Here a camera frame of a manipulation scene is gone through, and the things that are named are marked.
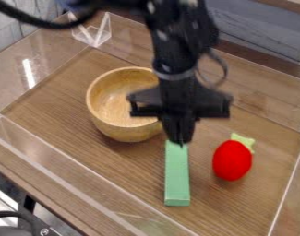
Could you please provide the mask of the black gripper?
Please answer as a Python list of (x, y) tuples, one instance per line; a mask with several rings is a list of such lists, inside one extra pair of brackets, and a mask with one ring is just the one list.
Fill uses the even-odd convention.
[(220, 91), (210, 82), (201, 83), (194, 72), (164, 74), (156, 72), (158, 85), (131, 92), (126, 99), (131, 104), (130, 115), (135, 117), (157, 117), (166, 114), (182, 120), (162, 118), (162, 127), (170, 142), (182, 145), (189, 143), (200, 118), (229, 118), (232, 96)]

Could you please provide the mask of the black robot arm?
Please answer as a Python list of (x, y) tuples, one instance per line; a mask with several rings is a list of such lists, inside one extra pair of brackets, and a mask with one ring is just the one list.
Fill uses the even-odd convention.
[(218, 27), (205, 0), (57, 0), (82, 17), (101, 9), (137, 13), (150, 32), (151, 69), (158, 85), (127, 95), (130, 115), (157, 117), (168, 139), (185, 145), (192, 141), (196, 123), (202, 118), (228, 118), (232, 96), (218, 90), (222, 80), (212, 81), (198, 71), (198, 60), (209, 56), (229, 72), (213, 52)]

